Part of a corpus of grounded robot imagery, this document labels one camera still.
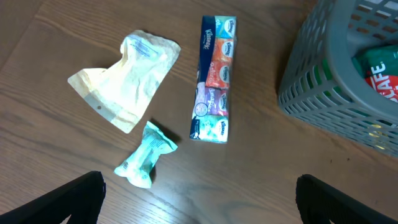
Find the grey plastic basket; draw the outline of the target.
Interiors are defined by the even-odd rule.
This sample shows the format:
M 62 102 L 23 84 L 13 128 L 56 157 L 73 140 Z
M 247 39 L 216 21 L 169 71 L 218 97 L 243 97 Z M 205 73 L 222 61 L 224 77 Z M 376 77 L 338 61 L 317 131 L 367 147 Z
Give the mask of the grey plastic basket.
M 396 157 L 397 103 L 373 90 L 352 62 L 364 50 L 396 43 L 396 1 L 318 1 L 290 53 L 280 109 Z

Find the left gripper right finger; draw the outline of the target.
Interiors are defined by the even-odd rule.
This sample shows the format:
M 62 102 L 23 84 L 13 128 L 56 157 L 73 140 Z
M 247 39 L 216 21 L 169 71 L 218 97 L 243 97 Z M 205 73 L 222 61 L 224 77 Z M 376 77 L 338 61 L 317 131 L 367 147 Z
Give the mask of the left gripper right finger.
M 304 224 L 397 224 L 310 174 L 297 179 L 296 204 Z

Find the green Nescafe coffee bag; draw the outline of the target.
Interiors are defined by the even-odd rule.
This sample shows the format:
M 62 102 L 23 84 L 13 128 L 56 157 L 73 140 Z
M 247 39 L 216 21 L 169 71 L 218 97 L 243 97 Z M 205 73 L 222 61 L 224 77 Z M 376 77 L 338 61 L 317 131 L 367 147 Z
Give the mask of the green Nescafe coffee bag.
M 397 103 L 397 45 L 364 50 L 352 62 L 373 90 Z

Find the Kleenex tissue multipack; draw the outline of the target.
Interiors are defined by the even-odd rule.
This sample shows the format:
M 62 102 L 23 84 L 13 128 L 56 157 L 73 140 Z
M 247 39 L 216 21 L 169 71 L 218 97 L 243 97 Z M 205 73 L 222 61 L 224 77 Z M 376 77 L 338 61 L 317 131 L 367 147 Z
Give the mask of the Kleenex tissue multipack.
M 229 88 L 236 46 L 235 16 L 203 16 L 190 138 L 226 143 Z

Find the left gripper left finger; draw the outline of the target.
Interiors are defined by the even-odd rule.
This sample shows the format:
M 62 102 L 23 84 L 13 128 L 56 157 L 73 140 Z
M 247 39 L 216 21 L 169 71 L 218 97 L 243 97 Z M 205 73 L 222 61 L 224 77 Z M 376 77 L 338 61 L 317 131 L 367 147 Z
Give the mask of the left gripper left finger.
M 79 178 L 1 215 L 1 223 L 96 224 L 106 196 L 100 171 Z

